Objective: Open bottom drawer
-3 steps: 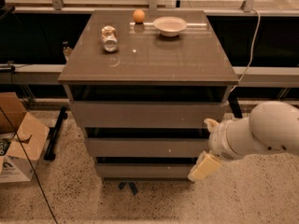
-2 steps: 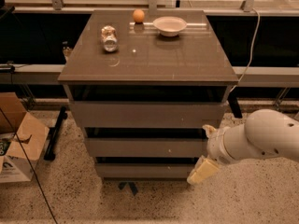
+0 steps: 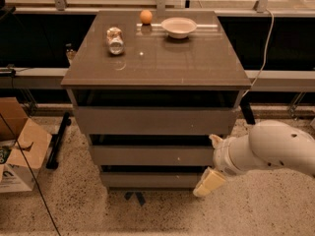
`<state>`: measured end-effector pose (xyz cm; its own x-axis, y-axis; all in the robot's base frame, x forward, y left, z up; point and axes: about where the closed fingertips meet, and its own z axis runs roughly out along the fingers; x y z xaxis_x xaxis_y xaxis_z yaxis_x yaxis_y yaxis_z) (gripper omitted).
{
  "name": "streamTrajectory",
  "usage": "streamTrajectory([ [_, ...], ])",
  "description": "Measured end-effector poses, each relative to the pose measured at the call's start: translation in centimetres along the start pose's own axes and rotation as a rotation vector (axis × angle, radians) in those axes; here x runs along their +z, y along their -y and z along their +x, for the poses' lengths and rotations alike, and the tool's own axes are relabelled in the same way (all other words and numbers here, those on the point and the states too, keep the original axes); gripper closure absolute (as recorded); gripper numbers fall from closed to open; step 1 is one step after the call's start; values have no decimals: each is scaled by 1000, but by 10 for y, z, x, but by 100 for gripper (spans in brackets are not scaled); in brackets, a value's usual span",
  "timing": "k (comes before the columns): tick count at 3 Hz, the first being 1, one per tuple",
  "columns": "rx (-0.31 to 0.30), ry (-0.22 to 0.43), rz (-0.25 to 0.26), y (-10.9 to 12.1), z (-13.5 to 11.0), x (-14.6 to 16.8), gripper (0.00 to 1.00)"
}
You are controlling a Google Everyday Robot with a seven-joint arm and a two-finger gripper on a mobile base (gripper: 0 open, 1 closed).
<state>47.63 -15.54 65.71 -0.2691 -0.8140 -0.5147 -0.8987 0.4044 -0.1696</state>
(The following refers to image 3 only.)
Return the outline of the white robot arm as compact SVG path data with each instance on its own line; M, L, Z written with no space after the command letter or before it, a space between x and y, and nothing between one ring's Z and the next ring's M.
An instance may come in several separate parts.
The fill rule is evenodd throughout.
M315 176L315 140L286 123L267 120L257 123L245 136L222 139L209 135L214 148L214 168L208 167L193 194L205 197L228 177L251 170L288 168Z

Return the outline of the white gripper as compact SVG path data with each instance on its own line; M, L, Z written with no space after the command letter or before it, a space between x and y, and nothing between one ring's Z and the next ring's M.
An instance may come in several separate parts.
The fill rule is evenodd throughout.
M223 139L215 134L210 134L209 139L214 148L213 163L215 169L208 167L205 170L193 191L196 197L205 197L220 187L226 181L223 175L233 177L239 173L239 169L234 165L229 154L232 139Z

